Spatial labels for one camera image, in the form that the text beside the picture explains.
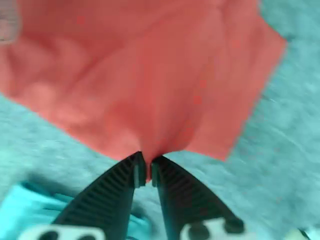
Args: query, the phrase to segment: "red fabric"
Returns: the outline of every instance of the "red fabric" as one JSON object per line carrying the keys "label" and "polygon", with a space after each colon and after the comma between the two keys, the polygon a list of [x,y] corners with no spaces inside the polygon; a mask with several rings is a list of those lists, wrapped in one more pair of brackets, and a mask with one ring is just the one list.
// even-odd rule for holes
{"label": "red fabric", "polygon": [[18,0],[0,91],[115,159],[223,160],[285,41],[256,0]]}

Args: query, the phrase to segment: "cloth fold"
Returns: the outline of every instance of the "cloth fold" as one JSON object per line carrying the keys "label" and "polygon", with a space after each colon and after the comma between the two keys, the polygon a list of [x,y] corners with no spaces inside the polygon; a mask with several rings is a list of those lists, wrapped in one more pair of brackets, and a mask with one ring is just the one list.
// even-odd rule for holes
{"label": "cloth fold", "polygon": [[[0,240],[16,240],[30,227],[50,224],[72,200],[72,197],[66,195],[50,194],[31,182],[25,181],[13,186],[0,206]],[[127,236],[150,240],[149,220],[131,214]]]}

